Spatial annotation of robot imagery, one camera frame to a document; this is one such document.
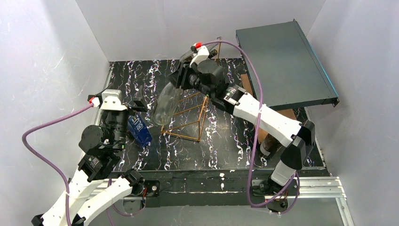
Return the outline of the clear bottle with dark label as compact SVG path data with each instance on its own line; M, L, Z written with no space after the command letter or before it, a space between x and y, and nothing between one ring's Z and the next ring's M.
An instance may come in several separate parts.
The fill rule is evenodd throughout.
M189 50L186 53L184 53L180 58L179 62L191 62L193 58L196 56L197 53Z

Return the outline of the clear pear-shaped glass bottle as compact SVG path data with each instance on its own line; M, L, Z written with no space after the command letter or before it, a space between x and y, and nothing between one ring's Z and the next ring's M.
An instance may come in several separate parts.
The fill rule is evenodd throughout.
M181 93L182 90L176 88L171 82L163 88L156 100L152 115L152 121L155 124L165 126L171 122L181 99Z

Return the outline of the gold wire wine rack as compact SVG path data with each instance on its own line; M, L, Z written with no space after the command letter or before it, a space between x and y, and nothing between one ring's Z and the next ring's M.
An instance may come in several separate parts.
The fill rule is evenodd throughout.
M214 58L208 58L198 64L200 91L195 89L182 90L181 99L171 122L161 126L162 134L195 142L201 140L210 99L219 92L224 83L224 77L218 63L221 39L221 37L218 37L215 42L218 44L218 54ZM179 64L190 64L190 62L179 62Z

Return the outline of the clear square bottle black cap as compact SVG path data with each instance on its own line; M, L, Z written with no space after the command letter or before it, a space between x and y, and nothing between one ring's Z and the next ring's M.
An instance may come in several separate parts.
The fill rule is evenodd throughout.
M209 52L209 55L208 55L209 59L214 58L218 54L217 46L218 46L217 43L206 45L208 52Z

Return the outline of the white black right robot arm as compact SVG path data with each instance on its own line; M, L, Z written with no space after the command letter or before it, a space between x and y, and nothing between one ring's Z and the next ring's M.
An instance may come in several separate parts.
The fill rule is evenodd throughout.
M269 179L273 185L284 186L302 168L315 145L313 122L292 120L261 104L245 89L230 83L214 60L192 65L180 62L167 78L176 88L195 89L208 96L216 108L257 125L285 147Z

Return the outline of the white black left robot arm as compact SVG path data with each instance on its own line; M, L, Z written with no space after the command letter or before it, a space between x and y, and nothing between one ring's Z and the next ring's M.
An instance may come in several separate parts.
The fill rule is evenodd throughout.
M120 162L118 153L124 150L128 129L132 127L129 117L148 110L142 87L133 101L134 105L123 103L117 89L88 96L88 107L104 112L103 125L89 125L83 130L79 148L84 156L77 171L72 179L64 179L66 189L55 204L32 218L34 226L87 226L128 195L145 199L144 177L134 169L121 173L107 188L94 194Z

